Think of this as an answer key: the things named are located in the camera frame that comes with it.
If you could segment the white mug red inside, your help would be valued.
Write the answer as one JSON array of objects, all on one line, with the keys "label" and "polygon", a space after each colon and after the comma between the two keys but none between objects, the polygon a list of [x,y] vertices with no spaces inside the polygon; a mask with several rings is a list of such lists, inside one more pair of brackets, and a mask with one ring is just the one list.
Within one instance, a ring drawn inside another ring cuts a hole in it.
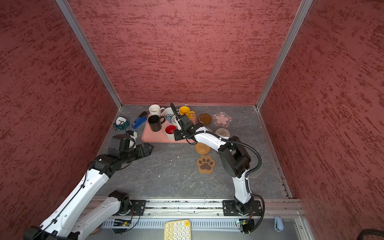
[{"label": "white mug red inside", "polygon": [[177,126],[175,125],[168,125],[165,127],[165,134],[166,134],[166,137],[169,141],[171,142],[174,142],[175,141],[175,136],[174,136],[174,133],[175,133],[175,130],[177,130]]}]

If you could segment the dark brown cork coaster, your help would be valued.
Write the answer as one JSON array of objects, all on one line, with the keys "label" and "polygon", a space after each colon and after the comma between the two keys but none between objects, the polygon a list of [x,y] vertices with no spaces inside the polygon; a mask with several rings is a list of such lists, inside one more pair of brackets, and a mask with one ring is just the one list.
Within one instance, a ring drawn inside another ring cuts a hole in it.
[{"label": "dark brown cork coaster", "polygon": [[198,122],[202,125],[209,125],[212,122],[212,116],[207,113],[202,113],[198,116]]}]

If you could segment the woven rattan coaster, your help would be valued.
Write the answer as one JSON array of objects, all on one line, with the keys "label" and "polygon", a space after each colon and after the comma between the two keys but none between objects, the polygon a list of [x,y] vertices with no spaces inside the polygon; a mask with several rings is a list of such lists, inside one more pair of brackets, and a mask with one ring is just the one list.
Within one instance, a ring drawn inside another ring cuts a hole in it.
[{"label": "woven rattan coaster", "polygon": [[200,155],[207,155],[211,151],[211,148],[203,143],[197,143],[195,150]]}]

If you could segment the colourful zigzag woven coaster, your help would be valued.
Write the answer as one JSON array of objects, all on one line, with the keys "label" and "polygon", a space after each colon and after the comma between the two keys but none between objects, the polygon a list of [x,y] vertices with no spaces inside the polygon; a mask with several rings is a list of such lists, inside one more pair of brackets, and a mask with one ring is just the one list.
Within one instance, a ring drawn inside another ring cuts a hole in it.
[{"label": "colourful zigzag woven coaster", "polygon": [[215,134],[221,136],[221,137],[225,137],[225,138],[229,138],[231,136],[230,132],[225,129],[225,128],[219,128],[215,131]]}]

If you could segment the pink flower coaster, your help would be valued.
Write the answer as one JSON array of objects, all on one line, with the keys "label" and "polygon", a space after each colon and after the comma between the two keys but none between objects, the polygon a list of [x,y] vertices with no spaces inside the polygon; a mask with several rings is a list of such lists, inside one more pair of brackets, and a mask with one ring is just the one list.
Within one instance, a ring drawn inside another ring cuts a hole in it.
[{"label": "pink flower coaster", "polygon": [[228,116],[225,112],[219,112],[212,115],[212,120],[215,126],[228,128],[232,122],[232,117]]}]

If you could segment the brown paw print coaster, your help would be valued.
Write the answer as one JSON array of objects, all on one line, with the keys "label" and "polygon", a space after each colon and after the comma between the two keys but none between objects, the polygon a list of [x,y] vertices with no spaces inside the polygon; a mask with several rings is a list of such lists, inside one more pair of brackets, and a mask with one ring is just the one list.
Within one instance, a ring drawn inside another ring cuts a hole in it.
[{"label": "brown paw print coaster", "polygon": [[198,171],[201,174],[212,174],[214,171],[214,167],[216,166],[216,161],[212,158],[211,155],[201,155],[199,159],[197,159]]}]

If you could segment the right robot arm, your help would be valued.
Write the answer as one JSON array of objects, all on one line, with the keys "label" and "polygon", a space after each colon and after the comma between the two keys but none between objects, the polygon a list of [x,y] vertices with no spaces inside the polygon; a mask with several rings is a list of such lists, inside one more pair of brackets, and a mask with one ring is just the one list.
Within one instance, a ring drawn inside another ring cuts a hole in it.
[{"label": "right robot arm", "polygon": [[247,214],[254,202],[248,178],[261,167],[260,154],[236,136],[222,137],[200,124],[194,125],[186,115],[177,114],[176,120],[181,127],[174,133],[176,141],[193,140],[207,145],[219,154],[225,171],[233,178],[236,211],[241,215]]}]

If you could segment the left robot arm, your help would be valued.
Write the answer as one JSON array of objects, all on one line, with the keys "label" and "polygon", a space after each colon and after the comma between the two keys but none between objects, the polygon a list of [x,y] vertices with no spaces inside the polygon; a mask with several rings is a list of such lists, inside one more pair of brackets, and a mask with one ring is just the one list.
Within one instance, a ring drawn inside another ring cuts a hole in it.
[{"label": "left robot arm", "polygon": [[107,154],[92,160],[74,190],[63,203],[40,226],[29,227],[25,240],[84,240],[105,220],[113,215],[133,217],[136,212],[129,194],[113,191],[107,199],[90,213],[81,217],[81,213],[93,199],[99,189],[114,175],[133,161],[148,157],[154,147],[128,135],[117,135]]}]

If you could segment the black mug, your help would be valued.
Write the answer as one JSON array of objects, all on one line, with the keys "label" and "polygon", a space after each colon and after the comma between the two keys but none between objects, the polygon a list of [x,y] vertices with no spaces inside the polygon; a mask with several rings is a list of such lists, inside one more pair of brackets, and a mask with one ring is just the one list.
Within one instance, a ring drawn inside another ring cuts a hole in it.
[{"label": "black mug", "polygon": [[153,115],[148,118],[148,123],[153,132],[159,132],[162,129],[162,124],[166,121],[164,116]]}]

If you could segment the blue stapler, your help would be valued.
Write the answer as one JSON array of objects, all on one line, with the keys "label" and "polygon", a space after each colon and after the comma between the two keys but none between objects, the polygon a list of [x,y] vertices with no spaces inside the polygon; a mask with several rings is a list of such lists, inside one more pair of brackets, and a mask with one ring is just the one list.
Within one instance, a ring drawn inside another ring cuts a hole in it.
[{"label": "blue stapler", "polygon": [[131,124],[131,127],[135,130],[140,125],[142,125],[148,118],[148,113],[146,111],[142,112],[139,117]]}]

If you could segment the white mug back left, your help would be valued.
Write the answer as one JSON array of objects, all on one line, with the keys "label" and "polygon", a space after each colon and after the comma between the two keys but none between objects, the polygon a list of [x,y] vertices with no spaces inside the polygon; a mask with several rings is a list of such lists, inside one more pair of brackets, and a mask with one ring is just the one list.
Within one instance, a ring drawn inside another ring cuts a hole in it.
[{"label": "white mug back left", "polygon": [[164,113],[165,108],[160,107],[159,105],[151,105],[149,107],[149,112],[151,116],[159,116],[161,117]]}]

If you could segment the yellow keypad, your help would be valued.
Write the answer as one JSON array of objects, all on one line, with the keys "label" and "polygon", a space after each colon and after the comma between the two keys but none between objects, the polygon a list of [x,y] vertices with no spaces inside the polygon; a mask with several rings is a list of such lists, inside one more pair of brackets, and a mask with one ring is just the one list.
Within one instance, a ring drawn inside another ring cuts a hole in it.
[{"label": "yellow keypad", "polygon": [[190,220],[176,220],[165,223],[164,240],[191,240],[192,224]]}]

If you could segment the light blue computer mouse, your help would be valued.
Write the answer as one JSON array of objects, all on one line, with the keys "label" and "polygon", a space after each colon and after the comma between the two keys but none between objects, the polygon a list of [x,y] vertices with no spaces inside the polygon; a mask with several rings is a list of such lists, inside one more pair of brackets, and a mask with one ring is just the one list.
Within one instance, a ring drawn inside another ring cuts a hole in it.
[{"label": "light blue computer mouse", "polygon": [[282,232],[285,229],[283,219],[280,216],[275,216],[274,228],[276,232]]}]

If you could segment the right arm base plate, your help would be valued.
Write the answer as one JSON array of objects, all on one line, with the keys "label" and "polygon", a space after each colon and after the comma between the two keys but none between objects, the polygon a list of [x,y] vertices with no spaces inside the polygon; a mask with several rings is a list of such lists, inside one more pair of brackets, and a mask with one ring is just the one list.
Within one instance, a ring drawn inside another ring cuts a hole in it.
[{"label": "right arm base plate", "polygon": [[260,201],[250,199],[242,204],[238,200],[223,200],[224,216],[261,216],[262,204]]}]

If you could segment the aluminium rail frame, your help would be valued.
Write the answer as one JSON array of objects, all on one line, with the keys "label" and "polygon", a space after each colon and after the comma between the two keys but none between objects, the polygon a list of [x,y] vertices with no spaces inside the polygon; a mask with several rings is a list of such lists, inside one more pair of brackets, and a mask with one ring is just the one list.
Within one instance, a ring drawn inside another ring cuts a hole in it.
[{"label": "aluminium rail frame", "polygon": [[[225,219],[232,219],[234,226],[240,231],[248,233],[245,227],[253,228],[258,220],[266,218],[299,219],[305,217],[299,200],[294,199],[272,199],[261,202],[261,216],[224,216],[223,200],[220,199],[147,199],[143,216],[139,218],[208,218],[206,227],[219,228],[224,226]],[[128,218],[129,216],[113,215],[109,218]]]}]

